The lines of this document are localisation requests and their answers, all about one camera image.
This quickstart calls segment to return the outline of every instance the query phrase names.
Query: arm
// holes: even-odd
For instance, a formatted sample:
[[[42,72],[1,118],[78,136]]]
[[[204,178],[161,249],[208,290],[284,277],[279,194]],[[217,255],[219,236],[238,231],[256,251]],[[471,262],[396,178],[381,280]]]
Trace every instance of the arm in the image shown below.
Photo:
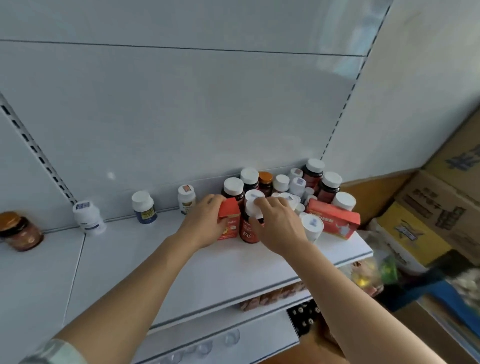
[[[345,277],[310,243],[284,199],[256,199],[264,226],[250,218],[260,240],[283,256],[305,283],[352,364],[440,364],[423,341]]]
[[[73,345],[89,364],[130,363],[180,270],[223,232],[226,221],[217,224],[217,216],[224,199],[206,196],[175,234],[55,338]]]

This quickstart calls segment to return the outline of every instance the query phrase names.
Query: red product box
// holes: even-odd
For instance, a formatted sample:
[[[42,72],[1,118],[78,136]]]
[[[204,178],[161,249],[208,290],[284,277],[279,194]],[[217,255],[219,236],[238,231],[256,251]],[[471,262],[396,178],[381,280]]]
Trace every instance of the red product box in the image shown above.
[[[324,231],[342,239],[348,239],[360,226],[360,214],[344,210],[311,198],[308,200],[307,214],[317,215],[324,223]]]
[[[239,234],[240,225],[240,208],[237,200],[234,197],[227,198],[220,205],[220,209],[218,211],[218,222],[220,222],[220,220],[223,218],[228,219],[228,225],[218,240],[237,237]]]

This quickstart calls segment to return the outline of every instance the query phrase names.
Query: person's left hand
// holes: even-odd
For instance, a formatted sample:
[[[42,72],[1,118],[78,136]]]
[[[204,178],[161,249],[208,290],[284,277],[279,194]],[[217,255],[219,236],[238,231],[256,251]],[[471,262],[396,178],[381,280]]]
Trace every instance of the person's left hand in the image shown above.
[[[227,219],[217,223],[218,210],[225,197],[209,194],[195,205],[180,225],[177,235],[192,244],[197,251],[213,244],[227,227]]]

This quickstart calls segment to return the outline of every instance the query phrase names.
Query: sleeve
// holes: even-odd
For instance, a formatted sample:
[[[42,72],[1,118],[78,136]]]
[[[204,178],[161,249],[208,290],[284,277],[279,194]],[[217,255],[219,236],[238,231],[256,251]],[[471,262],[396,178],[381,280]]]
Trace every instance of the sleeve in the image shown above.
[[[88,364],[84,357],[69,343],[52,339],[25,357],[19,364]]]

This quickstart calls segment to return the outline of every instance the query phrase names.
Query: forearm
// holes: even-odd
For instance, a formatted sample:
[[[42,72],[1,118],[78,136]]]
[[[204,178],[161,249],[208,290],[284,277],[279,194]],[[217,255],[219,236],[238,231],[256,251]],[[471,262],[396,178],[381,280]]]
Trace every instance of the forearm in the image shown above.
[[[427,345],[347,279],[311,243],[285,256],[310,290],[352,364],[444,363]]]
[[[130,363],[176,276],[193,254],[172,235],[131,274],[55,337],[89,364]]]

